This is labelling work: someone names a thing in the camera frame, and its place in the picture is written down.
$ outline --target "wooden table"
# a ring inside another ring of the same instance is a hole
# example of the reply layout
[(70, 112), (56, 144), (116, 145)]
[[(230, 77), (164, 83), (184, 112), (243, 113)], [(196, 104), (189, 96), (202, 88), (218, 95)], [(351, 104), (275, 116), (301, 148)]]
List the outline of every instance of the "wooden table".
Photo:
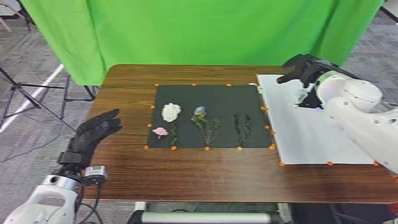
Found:
[[(108, 71), (90, 117), (120, 109), (122, 131), (99, 144), (93, 165), (108, 182), (101, 199), (193, 202), (392, 203), (398, 185), (381, 167), (278, 165), (268, 149), (143, 150), (154, 84), (246, 84), (264, 66), (116, 65)], [(93, 189), (86, 199), (93, 198)]]

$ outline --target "cable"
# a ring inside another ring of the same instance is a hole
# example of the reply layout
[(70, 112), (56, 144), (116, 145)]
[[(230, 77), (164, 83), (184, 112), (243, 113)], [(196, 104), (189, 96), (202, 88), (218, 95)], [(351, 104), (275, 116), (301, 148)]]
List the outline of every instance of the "cable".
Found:
[(26, 55), (21, 55), (21, 54), (10, 54), (8, 55), (8, 57), (3, 59), (3, 62), (1, 62), (1, 64), (3, 64), (3, 66), (5, 67), (10, 67), (10, 66), (15, 66), (15, 65), (19, 65), (21, 63), (28, 63), (29, 61), (28, 61), (28, 58), (26, 58)]
[(335, 213), (337, 217), (342, 218), (344, 220), (347, 220), (349, 222), (356, 223), (356, 224), (371, 224), (371, 222), (367, 222), (365, 220), (358, 219), (356, 217), (344, 215), (340, 213)]
[(77, 198), (76, 198), (76, 202), (74, 202), (74, 213), (77, 212), (79, 209), (79, 205), (81, 205), (81, 201), (83, 201), (83, 192), (85, 192), (85, 186), (79, 186), (79, 192), (77, 192)]
[(60, 133), (61, 133), (61, 125), (58, 125), (58, 127), (60, 127), (60, 129), (58, 129), (58, 134), (56, 134), (56, 136), (54, 136), (54, 138), (53, 138), (53, 139), (51, 139), (40, 146), (33, 147), (26, 152), (22, 152), (22, 153), (19, 153), (19, 154), (15, 154), (15, 155), (12, 155), (12, 156), (10, 156), (10, 154), (12, 154), (12, 151), (10, 151), (8, 155), (6, 155), (5, 158), (0, 160), (1, 163), (5, 163), (6, 161), (10, 161), (10, 160), (12, 160), (13, 158), (17, 158), (19, 156), (26, 155), (29, 152), (33, 152), (37, 149), (44, 148), (44, 147), (53, 143), (53, 141), (58, 139), (58, 137), (60, 137)]
[(188, 212), (184, 209), (173, 209), (170, 212)]
[(0, 77), (0, 79), (12, 85), (10, 81), (3, 77)]
[[(93, 210), (93, 207), (88, 204), (81, 203), (81, 205), (86, 206), (90, 208), (90, 210)], [(95, 213), (95, 218), (97, 218), (99, 224), (102, 224), (102, 219), (101, 219), (97, 210), (93, 210), (93, 213)]]
[(21, 114), (22, 114), (22, 116), (24, 116), (29, 120), (33, 120), (37, 123), (47, 123), (47, 122), (51, 122), (51, 121), (56, 121), (54, 118), (53, 118), (53, 119), (45, 119), (45, 120), (38, 120), (38, 119), (35, 119), (33, 117), (29, 117), (29, 115), (28, 115), (26, 112), (21, 113)]
[(95, 212), (95, 208), (97, 208), (97, 203), (99, 203), (99, 193), (101, 193), (101, 185), (95, 185), (95, 202), (93, 202), (93, 206), (90, 209), (90, 213), (83, 218), (83, 221), (77, 224), (86, 224), (85, 221), (90, 218), (92, 213)]

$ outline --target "orange marker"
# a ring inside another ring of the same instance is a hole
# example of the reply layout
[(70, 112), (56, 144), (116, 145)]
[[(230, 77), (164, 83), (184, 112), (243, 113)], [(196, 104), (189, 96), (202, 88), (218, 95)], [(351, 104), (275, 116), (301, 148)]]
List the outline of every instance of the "orange marker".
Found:
[(271, 145), (269, 145), (269, 150), (275, 150), (275, 149), (276, 149), (276, 145), (271, 144)]

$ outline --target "flower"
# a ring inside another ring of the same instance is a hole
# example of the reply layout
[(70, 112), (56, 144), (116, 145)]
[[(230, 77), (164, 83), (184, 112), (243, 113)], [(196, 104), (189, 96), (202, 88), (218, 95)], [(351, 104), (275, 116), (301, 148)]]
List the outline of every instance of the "flower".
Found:
[(157, 127), (156, 129), (152, 129), (152, 133), (157, 135), (157, 139), (159, 139), (163, 136), (168, 135), (168, 132), (166, 132), (166, 130), (164, 130), (161, 127)]
[(205, 116), (205, 107), (204, 106), (195, 108), (193, 115), (198, 116), (200, 118)]
[(175, 104), (168, 103), (163, 106), (163, 111), (161, 111), (163, 120), (166, 122), (172, 122), (177, 119), (179, 112), (180, 112), (180, 107)]

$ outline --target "white flower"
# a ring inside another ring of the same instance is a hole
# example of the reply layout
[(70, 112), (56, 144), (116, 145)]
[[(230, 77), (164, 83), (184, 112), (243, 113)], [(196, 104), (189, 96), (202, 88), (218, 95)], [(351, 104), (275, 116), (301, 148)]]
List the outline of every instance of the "white flower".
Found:
[(168, 103), (163, 106), (163, 111), (161, 111), (163, 120), (166, 122), (172, 122), (177, 119), (179, 112), (180, 112), (180, 107), (175, 104)]

